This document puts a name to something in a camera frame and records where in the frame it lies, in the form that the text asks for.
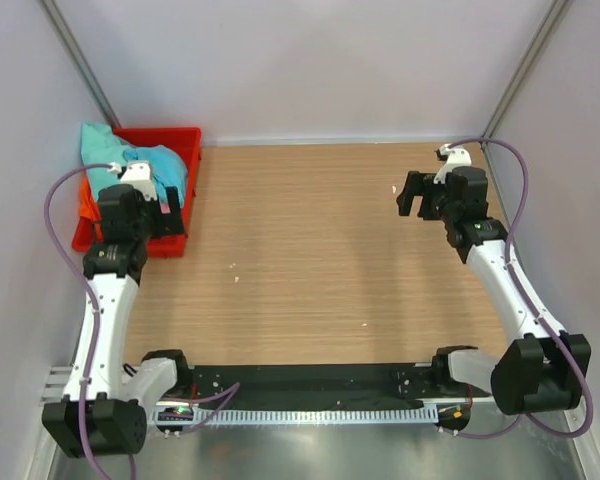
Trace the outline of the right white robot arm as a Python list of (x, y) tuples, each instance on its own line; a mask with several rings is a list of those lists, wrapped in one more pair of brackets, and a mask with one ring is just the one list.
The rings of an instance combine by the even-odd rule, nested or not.
[(583, 395), (578, 378), (588, 369), (590, 344), (568, 333), (543, 306), (506, 247), (504, 225), (488, 214), (487, 191), (480, 168), (456, 167), (442, 182), (411, 171), (396, 200), (402, 216), (419, 198), (419, 218), (443, 222), (449, 245), (480, 280), (510, 341), (501, 358), (474, 347), (443, 350), (444, 362), (430, 372), (432, 387), (452, 396), (470, 384), (491, 394), (506, 415), (574, 409)]

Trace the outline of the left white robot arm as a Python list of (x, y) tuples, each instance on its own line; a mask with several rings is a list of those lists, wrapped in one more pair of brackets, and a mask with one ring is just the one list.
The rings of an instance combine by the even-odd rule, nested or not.
[(157, 203), (129, 184), (98, 198), (102, 240), (83, 258), (78, 278), (86, 305), (74, 366), (59, 400), (45, 404), (42, 424), (71, 458), (135, 455), (156, 404), (184, 398), (193, 375), (178, 349), (146, 354), (133, 375), (123, 371), (129, 316), (150, 238), (162, 232)]

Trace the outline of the teal green t shirt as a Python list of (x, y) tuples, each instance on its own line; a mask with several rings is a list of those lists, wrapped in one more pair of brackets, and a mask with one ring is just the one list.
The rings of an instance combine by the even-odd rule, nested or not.
[[(124, 153), (130, 148), (131, 145), (115, 135), (109, 125), (83, 123), (81, 126), (80, 154), (84, 165), (116, 163), (125, 166)], [(89, 169), (86, 174), (95, 200), (101, 190), (119, 183), (118, 176), (105, 168)]]

